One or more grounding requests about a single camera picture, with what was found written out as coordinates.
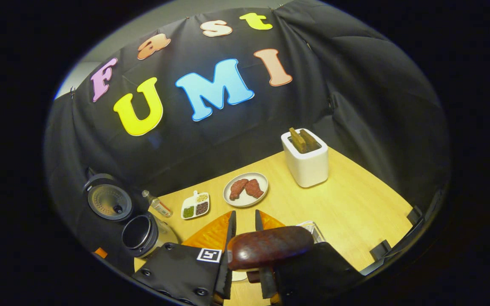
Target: wooden table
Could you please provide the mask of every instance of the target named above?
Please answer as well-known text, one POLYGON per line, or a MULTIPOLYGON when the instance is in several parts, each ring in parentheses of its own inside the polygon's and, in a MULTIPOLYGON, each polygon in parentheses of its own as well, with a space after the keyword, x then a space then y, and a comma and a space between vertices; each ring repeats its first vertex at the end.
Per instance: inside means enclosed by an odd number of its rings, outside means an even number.
MULTIPOLYGON (((218 178, 160 196, 160 200, 174 212, 170 218, 162 217, 152 207, 148 210, 166 221, 179 241, 230 210, 236 211, 237 234, 255 230, 256 209, 285 225, 314 221, 326 241, 360 271, 374 262, 370 254, 372 248, 385 239, 394 246, 412 228, 406 217, 412 207, 380 179, 330 147, 328 159, 328 180, 310 188, 296 184, 286 165, 285 153, 280 152, 218 178), (252 207, 232 207, 224 201, 222 190, 231 179, 246 172, 264 174, 270 184, 268 192, 252 207), (209 193, 210 211, 202 217, 183 220, 182 202, 192 196, 194 190, 209 193)), ((145 260, 136 258, 135 270, 144 263, 145 260)), ((269 299, 262 299, 259 283, 247 280, 232 283, 231 300, 225 300, 224 305, 245 304, 270 304, 269 299)))

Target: meat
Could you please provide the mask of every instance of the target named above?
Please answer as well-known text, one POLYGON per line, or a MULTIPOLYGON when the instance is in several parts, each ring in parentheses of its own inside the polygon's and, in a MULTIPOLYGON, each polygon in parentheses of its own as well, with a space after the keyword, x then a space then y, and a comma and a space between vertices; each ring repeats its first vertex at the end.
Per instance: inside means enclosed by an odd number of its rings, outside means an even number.
POLYGON ((230 187, 230 200, 239 199, 239 194, 245 188, 245 185, 249 182, 246 178, 236 181, 230 187))
POLYGON ((254 196, 257 199, 264 194, 264 191, 260 190, 260 186, 258 185, 256 178, 247 182, 245 185, 245 191, 249 196, 254 196))

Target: foam letter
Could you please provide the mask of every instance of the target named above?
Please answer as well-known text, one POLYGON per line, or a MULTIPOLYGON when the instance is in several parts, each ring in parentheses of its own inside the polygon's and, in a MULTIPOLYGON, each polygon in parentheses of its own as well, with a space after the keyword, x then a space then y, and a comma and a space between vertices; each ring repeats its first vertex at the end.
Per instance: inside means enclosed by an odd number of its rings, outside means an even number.
POLYGON ((249 14, 243 15, 239 19, 247 20, 249 27, 257 30, 269 30, 273 27, 269 23, 263 23, 261 21, 261 19, 266 19, 266 16, 257 15, 255 12, 249 12, 249 14))
POLYGON ((260 58, 264 62, 268 72, 270 73, 270 85, 281 86, 290 83, 292 77, 285 72, 280 60, 277 58, 279 51, 275 49, 264 49, 254 53, 254 56, 260 58))
POLYGON ((120 120, 126 132, 132 136, 146 134, 146 132, 155 128, 162 119, 162 102, 156 92, 156 87, 154 87, 156 81, 157 78, 152 77, 142 82, 137 87, 137 92, 145 95, 146 102, 150 108, 150 114, 148 114, 148 117, 144 118, 144 120, 139 120, 136 116, 134 107, 132 106, 133 95, 131 93, 121 97, 120 100, 114 104, 113 110, 120 116, 120 120))
POLYGON ((109 81, 111 79, 111 76, 113 76, 111 66, 115 66, 117 62, 117 58, 109 60, 107 64, 100 70, 97 70, 97 72, 90 78, 92 87, 94 88, 94 99, 92 102, 96 102, 97 99, 109 90, 109 85, 105 84, 105 80, 109 81))
POLYGON ((207 21, 200 25, 200 29, 204 30, 204 35, 209 37, 228 35, 232 33, 232 28, 226 25, 224 20, 207 21))
POLYGON ((147 39, 144 43, 140 45, 137 50, 139 51, 137 58, 138 60, 144 60, 151 56, 155 51, 163 49, 165 46, 169 45, 171 39, 166 38, 165 34, 154 35, 147 39))
POLYGON ((235 105, 254 97, 254 92, 247 88, 237 70, 237 60, 230 58, 217 63, 214 67, 213 82, 191 73, 175 82, 175 86, 185 90, 192 105, 192 120, 200 121, 209 117, 213 110, 205 106, 202 98, 212 106, 222 110, 224 107, 224 90, 228 92, 228 104, 235 105))

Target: small bottle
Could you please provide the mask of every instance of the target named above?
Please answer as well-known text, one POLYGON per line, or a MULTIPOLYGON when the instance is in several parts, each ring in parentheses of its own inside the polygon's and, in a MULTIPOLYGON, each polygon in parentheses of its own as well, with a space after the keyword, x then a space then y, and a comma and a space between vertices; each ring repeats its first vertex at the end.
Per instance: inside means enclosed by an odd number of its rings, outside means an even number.
POLYGON ((171 211, 169 208, 167 208, 160 199, 156 198, 155 196, 150 195, 150 192, 148 190, 143 190, 141 195, 148 200, 148 203, 152 208, 155 209, 158 213, 161 213, 166 218, 171 217, 173 215, 173 211, 171 211))

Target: letter m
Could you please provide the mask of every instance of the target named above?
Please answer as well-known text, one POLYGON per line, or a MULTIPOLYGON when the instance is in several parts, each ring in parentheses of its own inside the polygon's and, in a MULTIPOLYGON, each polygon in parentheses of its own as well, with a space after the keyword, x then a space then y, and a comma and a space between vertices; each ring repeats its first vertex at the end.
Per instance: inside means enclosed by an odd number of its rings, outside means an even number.
POLYGON ((194 110, 192 115, 194 121, 205 119, 213 113, 213 109, 206 106, 202 98, 212 106, 222 110, 225 90, 228 92, 228 104, 230 105, 254 97, 254 92, 247 88, 241 75, 239 75, 239 71, 237 71, 235 58, 223 60, 215 65, 213 82, 198 74, 191 73, 178 79, 175 86, 185 90, 194 110))

